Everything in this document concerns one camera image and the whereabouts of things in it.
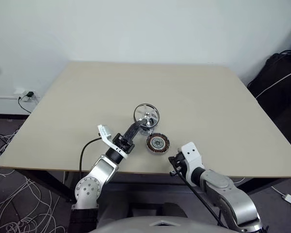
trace table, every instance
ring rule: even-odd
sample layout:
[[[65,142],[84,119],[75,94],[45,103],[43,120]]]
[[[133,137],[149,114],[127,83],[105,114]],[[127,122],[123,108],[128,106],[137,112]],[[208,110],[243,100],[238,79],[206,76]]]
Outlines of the table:
[[[137,135],[120,172],[169,173],[167,157],[193,141],[205,167],[224,175],[291,177],[291,145],[282,133],[231,70],[205,65],[70,62],[0,157],[0,166],[33,172],[46,184],[51,177],[40,171],[78,171],[81,149],[97,137],[97,125],[108,125],[113,136],[124,133],[141,103],[157,107],[155,132],[165,134],[171,146],[165,155],[153,155],[146,137]],[[107,148],[102,141],[91,144],[83,170]]]

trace white cable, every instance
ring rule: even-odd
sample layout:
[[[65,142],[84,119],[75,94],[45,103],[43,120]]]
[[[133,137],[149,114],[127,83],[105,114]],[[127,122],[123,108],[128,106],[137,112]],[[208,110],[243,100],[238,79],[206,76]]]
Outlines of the white cable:
[[[277,192],[277,193],[279,193],[281,196],[285,196],[282,192],[280,192],[280,191],[278,191],[277,189],[275,189],[273,186],[271,186],[271,188],[275,191],[275,192]]]
[[[289,77],[290,75],[291,75],[291,73],[288,74],[288,75],[286,75],[286,76],[283,77],[282,79],[279,79],[277,82],[275,82],[274,84],[270,85],[270,86],[267,87],[266,89],[264,89],[260,94],[258,94],[258,95],[256,96],[256,99],[257,99],[260,95],[262,95],[265,91],[267,91],[268,89],[270,89],[272,86],[275,86],[277,83],[279,83],[280,81],[282,81],[282,80],[284,80],[285,78]]]
[[[241,182],[244,181],[244,179],[245,179],[245,178],[242,178],[240,181],[236,181],[236,182],[234,182],[234,183],[241,183]]]

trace black bag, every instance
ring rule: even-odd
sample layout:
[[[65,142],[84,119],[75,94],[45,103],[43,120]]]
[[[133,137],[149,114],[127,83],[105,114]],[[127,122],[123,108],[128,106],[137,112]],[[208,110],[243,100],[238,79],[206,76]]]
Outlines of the black bag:
[[[291,50],[275,53],[249,83],[248,89],[291,144],[291,75],[279,81],[289,74]]]

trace gray carpet floor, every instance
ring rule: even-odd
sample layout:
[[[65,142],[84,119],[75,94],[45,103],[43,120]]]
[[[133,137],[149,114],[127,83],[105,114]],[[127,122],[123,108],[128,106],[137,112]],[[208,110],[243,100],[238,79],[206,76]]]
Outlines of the gray carpet floor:
[[[19,125],[21,125],[23,120],[6,120],[0,119],[0,133],[8,135],[13,133]],[[10,172],[10,169],[0,169],[2,173]],[[62,181],[63,172],[52,171],[57,179]],[[115,180],[145,180],[148,181],[162,181],[164,179],[168,180],[169,177],[165,176],[126,176],[125,174],[118,175]],[[6,177],[0,176],[0,202],[4,201],[11,193],[13,193],[19,186],[25,182],[25,177],[16,171],[11,175]],[[49,191],[38,185],[42,193],[42,200],[46,203],[50,202]],[[279,183],[275,186],[278,190],[283,193],[291,194],[291,179]],[[121,188],[120,184],[110,185],[103,191],[100,203],[101,207],[106,206],[110,200],[123,198],[130,200],[132,202],[143,202],[143,203],[164,203],[173,202],[177,203],[186,212],[189,218],[216,224],[215,220],[212,219],[211,215],[207,212],[206,208],[201,204],[201,202],[190,192],[190,190],[184,186],[168,186],[168,188],[147,188],[145,184],[142,190],[130,189],[125,191]],[[281,196],[276,193],[271,188],[264,189],[258,193],[251,195],[254,201],[259,215],[263,221],[264,226],[269,226],[269,233],[291,233],[291,205],[285,202]],[[54,204],[57,200],[57,195],[52,194],[52,203]],[[7,222],[17,221],[19,218],[25,217],[37,204],[37,199],[32,195],[30,189],[25,189],[20,192],[14,199],[13,204],[9,204],[4,214],[1,217],[0,225]],[[62,225],[67,228],[69,224],[71,203],[66,202],[64,199],[59,199],[59,202],[54,210],[54,217],[56,219],[56,225]],[[32,213],[32,216],[37,214],[45,213],[47,207],[44,205],[39,205],[39,207]],[[54,228],[53,223],[50,224],[47,233]]]

